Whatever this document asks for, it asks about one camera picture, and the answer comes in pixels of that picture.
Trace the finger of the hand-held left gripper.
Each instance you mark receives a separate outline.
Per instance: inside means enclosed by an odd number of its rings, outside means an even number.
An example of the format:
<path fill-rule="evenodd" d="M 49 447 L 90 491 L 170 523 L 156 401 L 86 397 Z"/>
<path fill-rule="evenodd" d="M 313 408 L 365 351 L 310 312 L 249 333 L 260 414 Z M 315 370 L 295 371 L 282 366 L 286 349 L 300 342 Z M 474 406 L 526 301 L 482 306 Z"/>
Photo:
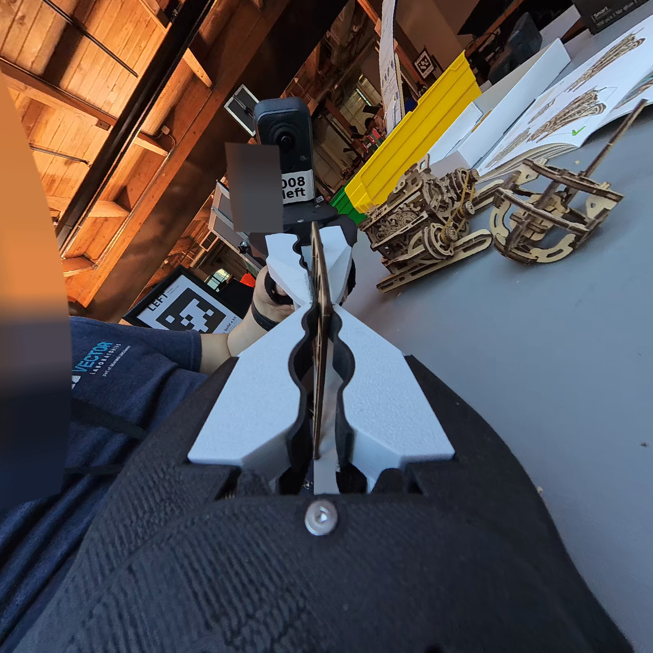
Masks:
<path fill-rule="evenodd" d="M 355 288 L 353 247 L 339 225 L 322 228 L 324 278 L 332 306 L 341 306 Z"/>
<path fill-rule="evenodd" d="M 309 272 L 301 263 L 301 255 L 294 250 L 297 236 L 269 234 L 265 241 L 268 250 L 266 265 L 273 281 L 292 299 L 295 307 L 311 306 L 314 291 Z"/>

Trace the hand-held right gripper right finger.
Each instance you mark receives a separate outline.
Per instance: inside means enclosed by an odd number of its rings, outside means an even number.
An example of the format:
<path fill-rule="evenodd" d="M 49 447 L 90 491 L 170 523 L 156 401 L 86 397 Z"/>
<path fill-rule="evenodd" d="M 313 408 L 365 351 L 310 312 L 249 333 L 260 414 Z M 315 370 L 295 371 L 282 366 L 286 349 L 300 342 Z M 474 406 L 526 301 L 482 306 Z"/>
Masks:
<path fill-rule="evenodd" d="M 454 447 L 401 350 L 334 308 L 334 436 L 340 492 L 371 492 L 382 472 L 449 461 Z"/>

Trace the laser-cut wooden parts sheet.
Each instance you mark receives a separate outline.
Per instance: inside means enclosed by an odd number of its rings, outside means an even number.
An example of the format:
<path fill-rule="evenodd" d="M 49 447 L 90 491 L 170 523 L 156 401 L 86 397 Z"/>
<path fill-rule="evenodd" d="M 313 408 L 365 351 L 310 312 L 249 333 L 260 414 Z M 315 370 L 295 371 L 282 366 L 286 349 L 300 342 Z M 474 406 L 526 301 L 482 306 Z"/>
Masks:
<path fill-rule="evenodd" d="M 314 281 L 315 304 L 317 306 L 317 331 L 314 338 L 314 417 L 313 417 L 313 456 L 314 461 L 321 457 L 322 421 L 324 413 L 324 394 L 328 362 L 328 342 L 331 335 L 333 314 L 329 271 L 324 254 L 324 246 L 318 223 L 312 224 L 312 275 Z"/>

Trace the person's left forearm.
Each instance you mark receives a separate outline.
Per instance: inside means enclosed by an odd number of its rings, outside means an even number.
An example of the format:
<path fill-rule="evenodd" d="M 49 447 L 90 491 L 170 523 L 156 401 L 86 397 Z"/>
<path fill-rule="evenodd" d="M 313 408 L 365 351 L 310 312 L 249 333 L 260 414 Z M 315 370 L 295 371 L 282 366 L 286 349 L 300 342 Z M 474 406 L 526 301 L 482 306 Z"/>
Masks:
<path fill-rule="evenodd" d="M 248 313 L 226 334 L 201 334 L 200 373 L 210 375 L 230 358 L 238 357 L 268 332 Z"/>

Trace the person's left hand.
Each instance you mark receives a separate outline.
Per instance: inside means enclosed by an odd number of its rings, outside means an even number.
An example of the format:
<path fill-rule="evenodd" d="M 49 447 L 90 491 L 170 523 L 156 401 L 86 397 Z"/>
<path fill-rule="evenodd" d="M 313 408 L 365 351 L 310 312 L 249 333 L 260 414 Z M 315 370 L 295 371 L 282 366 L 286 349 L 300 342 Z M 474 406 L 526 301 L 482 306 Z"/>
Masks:
<path fill-rule="evenodd" d="M 269 332 L 295 311 L 292 298 L 279 289 L 264 266 L 258 273 L 246 321 L 255 330 Z"/>

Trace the green plastic bin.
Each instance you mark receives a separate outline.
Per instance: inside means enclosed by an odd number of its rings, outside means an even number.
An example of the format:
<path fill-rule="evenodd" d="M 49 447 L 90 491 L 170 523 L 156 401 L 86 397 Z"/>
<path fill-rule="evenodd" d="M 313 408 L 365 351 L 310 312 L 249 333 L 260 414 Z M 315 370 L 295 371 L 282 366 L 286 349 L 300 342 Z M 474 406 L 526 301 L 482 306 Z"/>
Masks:
<path fill-rule="evenodd" d="M 339 215 L 349 217 L 356 225 L 361 224 L 367 218 L 365 213 L 360 213 L 353 206 L 347 193 L 346 187 L 341 187 L 330 201 L 330 205 L 337 209 Z"/>

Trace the hanging light panel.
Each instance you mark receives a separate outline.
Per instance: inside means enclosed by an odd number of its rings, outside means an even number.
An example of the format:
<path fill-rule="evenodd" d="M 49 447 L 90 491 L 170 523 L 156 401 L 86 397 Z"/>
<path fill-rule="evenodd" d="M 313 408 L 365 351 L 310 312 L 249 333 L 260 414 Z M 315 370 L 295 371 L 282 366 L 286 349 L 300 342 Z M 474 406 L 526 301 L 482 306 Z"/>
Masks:
<path fill-rule="evenodd" d="M 256 134 L 254 112 L 257 103 L 258 99 L 244 84 L 224 103 L 224 109 L 251 137 Z"/>

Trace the grey framed panel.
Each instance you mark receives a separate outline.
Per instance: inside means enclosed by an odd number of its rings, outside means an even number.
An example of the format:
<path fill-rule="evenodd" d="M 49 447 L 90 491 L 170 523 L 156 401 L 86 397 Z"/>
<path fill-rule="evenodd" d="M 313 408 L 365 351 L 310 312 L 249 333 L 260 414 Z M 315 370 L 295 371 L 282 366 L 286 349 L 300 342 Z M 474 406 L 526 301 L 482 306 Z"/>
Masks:
<path fill-rule="evenodd" d="M 216 182 L 208 227 L 235 251 L 249 246 L 248 235 L 234 228 L 230 193 L 220 180 Z"/>

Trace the black framed marker sign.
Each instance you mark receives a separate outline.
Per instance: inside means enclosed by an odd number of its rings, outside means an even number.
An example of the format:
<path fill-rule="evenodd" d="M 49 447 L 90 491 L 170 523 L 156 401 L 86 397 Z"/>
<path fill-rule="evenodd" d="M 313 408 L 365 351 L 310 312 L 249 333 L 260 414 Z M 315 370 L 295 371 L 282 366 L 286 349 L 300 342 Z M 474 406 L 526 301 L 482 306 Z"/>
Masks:
<path fill-rule="evenodd" d="M 152 329 L 227 334 L 246 316 L 253 290 L 239 281 L 215 290 L 185 267 L 177 266 L 123 320 Z"/>

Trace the yellow plastic bin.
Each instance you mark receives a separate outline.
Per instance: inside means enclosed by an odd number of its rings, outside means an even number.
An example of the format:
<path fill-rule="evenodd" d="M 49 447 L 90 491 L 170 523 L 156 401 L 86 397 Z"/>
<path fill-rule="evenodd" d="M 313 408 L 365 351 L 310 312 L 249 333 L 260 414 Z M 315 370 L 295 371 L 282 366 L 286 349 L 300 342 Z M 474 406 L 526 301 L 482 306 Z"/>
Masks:
<path fill-rule="evenodd" d="M 346 194 L 355 210 L 365 214 L 384 203 L 400 176 L 429 152 L 480 95 L 462 52 L 347 184 Z"/>

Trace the white paper poster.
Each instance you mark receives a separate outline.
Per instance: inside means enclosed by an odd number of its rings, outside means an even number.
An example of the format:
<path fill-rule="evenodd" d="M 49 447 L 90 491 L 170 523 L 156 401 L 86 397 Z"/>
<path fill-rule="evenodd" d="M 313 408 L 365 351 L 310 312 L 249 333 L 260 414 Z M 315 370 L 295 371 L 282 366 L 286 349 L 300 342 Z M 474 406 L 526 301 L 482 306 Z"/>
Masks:
<path fill-rule="evenodd" d="M 383 1 L 380 32 L 380 82 L 386 133 L 390 135 L 405 116 L 402 75 L 395 45 L 396 1 Z"/>

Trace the person's dark blue shirt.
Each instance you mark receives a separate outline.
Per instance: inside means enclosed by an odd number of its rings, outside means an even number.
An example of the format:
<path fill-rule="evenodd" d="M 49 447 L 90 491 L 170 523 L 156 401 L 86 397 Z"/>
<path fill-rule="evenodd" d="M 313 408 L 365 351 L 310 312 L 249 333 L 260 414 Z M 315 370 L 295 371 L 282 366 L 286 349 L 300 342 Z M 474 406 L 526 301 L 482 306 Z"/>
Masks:
<path fill-rule="evenodd" d="M 202 346 L 196 331 L 166 331 L 70 318 L 73 376 L 79 377 L 72 397 L 150 432 L 201 385 Z M 135 438 L 103 426 L 71 420 L 67 467 L 125 464 L 138 446 Z M 81 478 L 84 507 L 67 535 L 69 552 L 77 552 L 90 520 L 106 494 L 106 485 Z"/>

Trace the small marker tag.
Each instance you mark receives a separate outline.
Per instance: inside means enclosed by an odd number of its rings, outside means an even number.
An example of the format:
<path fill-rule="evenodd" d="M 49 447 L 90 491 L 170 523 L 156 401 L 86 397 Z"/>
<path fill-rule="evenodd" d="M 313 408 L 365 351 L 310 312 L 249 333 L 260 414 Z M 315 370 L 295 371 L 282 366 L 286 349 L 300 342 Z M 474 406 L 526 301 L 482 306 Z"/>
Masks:
<path fill-rule="evenodd" d="M 437 59 L 429 53 L 426 47 L 424 47 L 414 59 L 413 65 L 423 80 L 426 80 L 429 77 L 437 79 L 443 72 Z"/>

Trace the black bag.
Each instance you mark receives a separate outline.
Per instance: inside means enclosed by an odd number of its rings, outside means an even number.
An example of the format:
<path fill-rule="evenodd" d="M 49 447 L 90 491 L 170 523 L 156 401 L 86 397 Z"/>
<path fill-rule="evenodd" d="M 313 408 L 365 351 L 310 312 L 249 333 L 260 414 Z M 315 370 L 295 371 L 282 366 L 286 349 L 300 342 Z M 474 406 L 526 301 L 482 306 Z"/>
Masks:
<path fill-rule="evenodd" d="M 529 12 L 496 28 L 471 53 L 469 63 L 481 85 L 496 84 L 539 52 L 543 37 Z"/>

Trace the instruction booklet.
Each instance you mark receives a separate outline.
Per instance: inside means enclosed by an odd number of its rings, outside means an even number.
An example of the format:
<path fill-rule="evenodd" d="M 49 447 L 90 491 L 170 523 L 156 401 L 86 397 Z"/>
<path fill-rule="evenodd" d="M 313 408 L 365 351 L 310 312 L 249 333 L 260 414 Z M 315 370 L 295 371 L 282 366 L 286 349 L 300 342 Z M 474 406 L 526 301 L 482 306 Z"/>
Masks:
<path fill-rule="evenodd" d="M 641 99 L 652 102 L 651 16 L 538 96 L 477 164 L 480 179 L 500 177 L 524 159 L 574 151 Z"/>

